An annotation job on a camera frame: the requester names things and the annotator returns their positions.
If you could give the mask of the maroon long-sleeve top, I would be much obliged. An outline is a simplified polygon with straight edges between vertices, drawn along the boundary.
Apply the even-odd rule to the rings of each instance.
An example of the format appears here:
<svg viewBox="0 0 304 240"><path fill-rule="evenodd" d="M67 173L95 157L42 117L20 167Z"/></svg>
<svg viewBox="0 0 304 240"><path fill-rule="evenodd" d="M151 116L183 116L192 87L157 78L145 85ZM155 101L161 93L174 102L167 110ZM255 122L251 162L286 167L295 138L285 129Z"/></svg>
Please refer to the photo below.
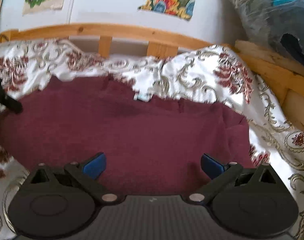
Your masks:
<svg viewBox="0 0 304 240"><path fill-rule="evenodd" d="M106 76L52 78L21 103L21 114L0 114L0 145L29 170L103 152L107 167L99 181L110 191L182 194L209 181L203 154L253 166L246 118L219 102L156 96L141 102L128 85Z"/></svg>

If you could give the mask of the white floral bedspread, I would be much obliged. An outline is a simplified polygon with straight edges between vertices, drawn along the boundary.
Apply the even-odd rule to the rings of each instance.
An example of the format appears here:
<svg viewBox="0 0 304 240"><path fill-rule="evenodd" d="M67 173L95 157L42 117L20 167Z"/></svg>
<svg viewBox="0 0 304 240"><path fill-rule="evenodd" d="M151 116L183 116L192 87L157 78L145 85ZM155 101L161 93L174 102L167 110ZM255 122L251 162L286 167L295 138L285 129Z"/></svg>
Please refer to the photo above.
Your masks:
<svg viewBox="0 0 304 240"><path fill-rule="evenodd" d="M304 128L289 120L266 81L253 74L232 50L209 46L167 59L104 59L83 52L68 40L0 44L1 85L20 102L44 90L52 78L70 82L106 76L128 85L137 101L148 102L156 96L219 102L244 116L252 167L268 163L275 169L299 206L291 233L295 239L304 239ZM0 105L0 114L5 111L11 112ZM0 239L15 237L8 206L31 171L0 145Z"/></svg>

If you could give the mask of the plastic-wrapped blue bedding bag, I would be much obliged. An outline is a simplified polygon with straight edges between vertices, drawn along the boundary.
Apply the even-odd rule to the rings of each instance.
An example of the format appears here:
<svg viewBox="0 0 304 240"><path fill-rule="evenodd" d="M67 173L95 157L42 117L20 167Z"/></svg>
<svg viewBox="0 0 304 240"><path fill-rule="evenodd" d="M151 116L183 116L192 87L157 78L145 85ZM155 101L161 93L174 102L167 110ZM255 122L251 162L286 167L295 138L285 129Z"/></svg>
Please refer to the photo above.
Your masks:
<svg viewBox="0 0 304 240"><path fill-rule="evenodd" d="M251 42L304 66L304 0L230 0Z"/></svg>

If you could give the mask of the wooden bed frame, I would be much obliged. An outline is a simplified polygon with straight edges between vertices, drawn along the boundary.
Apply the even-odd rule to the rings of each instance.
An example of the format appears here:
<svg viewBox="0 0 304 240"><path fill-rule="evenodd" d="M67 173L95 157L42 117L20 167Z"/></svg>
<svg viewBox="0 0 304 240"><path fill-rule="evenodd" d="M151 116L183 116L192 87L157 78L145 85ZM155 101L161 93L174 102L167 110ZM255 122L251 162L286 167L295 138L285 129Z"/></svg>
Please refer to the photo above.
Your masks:
<svg viewBox="0 0 304 240"><path fill-rule="evenodd" d="M160 58L175 56L180 48L197 50L210 45L203 40L160 29L108 23L61 24L25 31L12 29L0 34L0 43L71 36L97 36L98 53L103 57L109 56L113 38L147 41L146 54ZM304 67L248 41L237 40L230 48L266 81L289 120L304 128Z"/></svg>

